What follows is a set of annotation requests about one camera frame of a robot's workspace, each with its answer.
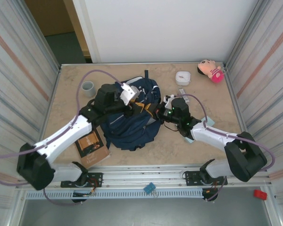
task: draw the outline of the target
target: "pink plush toy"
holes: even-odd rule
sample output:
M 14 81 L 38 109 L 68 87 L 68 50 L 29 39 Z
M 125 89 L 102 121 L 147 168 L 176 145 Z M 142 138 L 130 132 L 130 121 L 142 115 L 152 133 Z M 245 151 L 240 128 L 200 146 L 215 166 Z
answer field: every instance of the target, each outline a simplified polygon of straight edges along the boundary
M 207 75 L 212 82 L 218 83 L 221 82 L 225 77 L 221 71 L 221 67 L 216 68 L 214 60 L 203 60 L 198 64 L 197 70 L 200 74 Z

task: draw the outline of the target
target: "beige table surface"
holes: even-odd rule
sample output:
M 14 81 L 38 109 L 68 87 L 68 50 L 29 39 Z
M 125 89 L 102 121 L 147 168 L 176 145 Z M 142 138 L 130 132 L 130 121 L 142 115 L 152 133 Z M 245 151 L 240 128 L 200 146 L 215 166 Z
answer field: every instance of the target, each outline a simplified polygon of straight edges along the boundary
M 45 137 L 67 124 L 75 115 L 75 93 L 77 86 L 84 74 L 89 70 L 101 69 L 116 76 L 120 81 L 136 76 L 143 76 L 144 70 L 149 70 L 149 77 L 154 79 L 161 91 L 161 95 L 177 94 L 178 86 L 175 75 L 178 71 L 189 71 L 191 82 L 184 87 L 186 93 L 196 95 L 204 104 L 208 116 L 215 121 L 215 128 L 229 132 L 239 133 L 240 128 L 228 92 L 225 80 L 215 84 L 204 75 L 197 73 L 197 64 L 130 64 L 130 65 L 65 65 L 62 67 L 58 87 L 53 101 L 52 109 L 47 124 Z M 104 83 L 113 83 L 114 80 L 102 73 L 92 73 L 86 80 L 93 81 L 96 89 Z M 85 106 L 90 100 L 82 92 L 79 94 L 80 106 Z M 198 102 L 189 98 L 190 113 L 197 119 L 202 119 L 204 114 Z M 220 150 L 200 141 L 188 143 L 179 132 L 173 132 L 163 125 L 155 140 L 146 144 L 135 152 L 122 151 L 111 144 L 110 158 L 98 165 L 150 165 L 150 164 L 193 164 L 205 163 L 216 158 L 225 158 Z M 67 148 L 57 159 L 59 163 L 79 161 L 79 155 L 74 144 Z

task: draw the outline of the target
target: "navy backpack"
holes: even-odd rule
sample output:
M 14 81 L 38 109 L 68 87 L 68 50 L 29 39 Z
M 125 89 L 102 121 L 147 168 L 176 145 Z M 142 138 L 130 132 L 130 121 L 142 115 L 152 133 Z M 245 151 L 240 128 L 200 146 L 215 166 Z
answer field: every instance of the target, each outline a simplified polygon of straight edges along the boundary
M 140 91 L 136 102 L 143 103 L 145 106 L 149 103 L 160 103 L 159 87 L 154 80 L 149 79 L 147 70 L 145 78 L 140 76 L 123 82 L 135 86 Z M 115 85 L 119 91 L 122 91 L 117 82 Z M 146 110 L 143 110 L 139 115 L 127 118 L 123 113 L 111 115 L 100 127 L 104 132 L 107 148 L 113 143 L 115 147 L 122 150 L 135 151 L 154 140 L 160 125 L 160 121 L 154 120 Z

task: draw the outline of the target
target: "white lid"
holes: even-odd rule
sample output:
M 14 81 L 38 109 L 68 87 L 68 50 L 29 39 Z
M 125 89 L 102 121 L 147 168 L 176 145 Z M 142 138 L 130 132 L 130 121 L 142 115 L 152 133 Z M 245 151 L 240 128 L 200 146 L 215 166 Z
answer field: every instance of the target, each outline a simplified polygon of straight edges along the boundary
M 179 82 L 189 82 L 191 78 L 191 74 L 189 72 L 177 72 L 175 79 Z

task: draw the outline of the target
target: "gray cup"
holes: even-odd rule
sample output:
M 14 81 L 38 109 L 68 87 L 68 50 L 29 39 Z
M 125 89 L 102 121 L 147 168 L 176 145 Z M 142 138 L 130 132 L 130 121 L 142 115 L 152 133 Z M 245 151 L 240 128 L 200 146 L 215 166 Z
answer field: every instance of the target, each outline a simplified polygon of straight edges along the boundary
M 82 90 L 84 95 L 87 97 L 93 97 L 96 94 L 96 90 L 92 81 L 83 82 Z

